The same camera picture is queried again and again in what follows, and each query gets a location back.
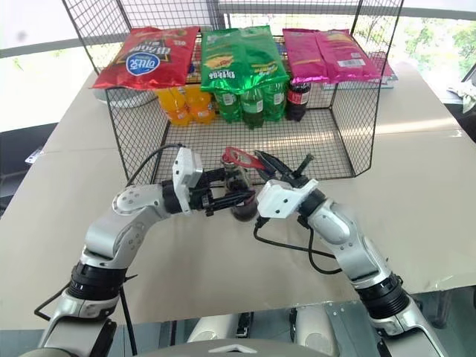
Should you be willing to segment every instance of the snack bag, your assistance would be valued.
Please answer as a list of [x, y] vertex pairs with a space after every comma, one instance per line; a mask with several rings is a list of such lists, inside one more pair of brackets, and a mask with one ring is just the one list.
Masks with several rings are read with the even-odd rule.
[[300, 28], [283, 29], [288, 51], [292, 84], [328, 82], [327, 68], [315, 39], [315, 31]]
[[327, 64], [328, 83], [380, 78], [375, 65], [348, 30], [317, 31], [315, 36]]
[[269, 26], [205, 32], [202, 91], [243, 94], [289, 80]]
[[133, 28], [92, 87], [149, 90], [184, 86], [199, 29]]

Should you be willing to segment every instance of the table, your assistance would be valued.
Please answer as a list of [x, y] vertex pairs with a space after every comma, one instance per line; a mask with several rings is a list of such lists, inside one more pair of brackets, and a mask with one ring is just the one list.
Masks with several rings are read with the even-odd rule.
[[[372, 168], [320, 189], [356, 212], [409, 292], [476, 284], [476, 146], [415, 69], [382, 90]], [[43, 328], [33, 309], [69, 278], [88, 226], [125, 184], [107, 108], [89, 78], [0, 220], [0, 329]], [[227, 211], [177, 216], [147, 234], [125, 285], [135, 323], [356, 299], [306, 254], [255, 241]], [[305, 244], [293, 219], [263, 236]], [[325, 249], [321, 243], [315, 248]], [[333, 261], [317, 258], [324, 268]], [[115, 320], [123, 323], [120, 309]]]

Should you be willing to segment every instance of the bottle label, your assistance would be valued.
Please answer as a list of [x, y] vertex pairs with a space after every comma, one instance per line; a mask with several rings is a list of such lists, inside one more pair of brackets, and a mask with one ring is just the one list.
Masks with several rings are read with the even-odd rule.
[[293, 104], [306, 104], [309, 100], [310, 93], [310, 91], [308, 91], [307, 93], [296, 93], [294, 91], [288, 91], [288, 101]]
[[256, 114], [261, 113], [263, 111], [263, 100], [260, 100], [256, 103], [246, 103], [245, 101], [242, 102], [243, 110], [247, 113]]
[[222, 98], [223, 98], [223, 103], [226, 106], [232, 105], [233, 103], [235, 103], [235, 100], [236, 100], [235, 94], [232, 94], [232, 93], [226, 93], [222, 96]]
[[203, 110], [203, 111], [199, 112], [198, 114], [199, 114], [199, 118], [205, 118], [208, 115], [210, 115], [210, 111], [207, 109], [207, 110]]
[[284, 100], [284, 93], [276, 93], [273, 97], [273, 103], [277, 106]]
[[186, 116], [187, 116], [187, 110], [180, 110], [177, 113], [177, 118], [180, 120], [185, 119]]

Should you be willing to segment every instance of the brand logo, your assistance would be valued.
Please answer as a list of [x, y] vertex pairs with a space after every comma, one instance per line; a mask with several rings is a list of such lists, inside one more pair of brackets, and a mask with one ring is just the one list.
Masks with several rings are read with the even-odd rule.
[[133, 76], [150, 73], [160, 64], [161, 61], [156, 55], [147, 52], [136, 52], [126, 59], [127, 71]]
[[217, 56], [207, 60], [205, 65], [210, 69], [220, 69], [229, 67], [233, 63], [233, 56]]

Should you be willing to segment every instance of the plastic bottle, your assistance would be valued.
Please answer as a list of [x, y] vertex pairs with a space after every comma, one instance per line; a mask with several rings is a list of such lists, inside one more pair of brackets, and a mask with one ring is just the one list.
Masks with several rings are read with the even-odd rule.
[[240, 99], [243, 108], [243, 121], [248, 125], [248, 128], [254, 129], [263, 126], [263, 93], [261, 89], [250, 89], [243, 93]]
[[311, 83], [289, 84], [286, 119], [300, 121], [306, 114]]
[[209, 124], [215, 118], [210, 93], [200, 91], [200, 85], [185, 87], [188, 111], [197, 123]]
[[239, 98], [232, 93], [215, 93], [218, 110], [223, 119], [229, 123], [242, 120], [242, 110]]
[[263, 87], [264, 117], [265, 120], [279, 121], [284, 116], [286, 105], [285, 83], [275, 83]]
[[[227, 192], [252, 190], [252, 185], [246, 170], [233, 162], [227, 162], [222, 158], [225, 168], [225, 186]], [[258, 202], [253, 195], [249, 199], [231, 208], [231, 214], [241, 222], [251, 221], [258, 212]]]
[[191, 122], [192, 116], [185, 105], [185, 96], [179, 91], [179, 88], [159, 89], [155, 93], [173, 125], [186, 126]]

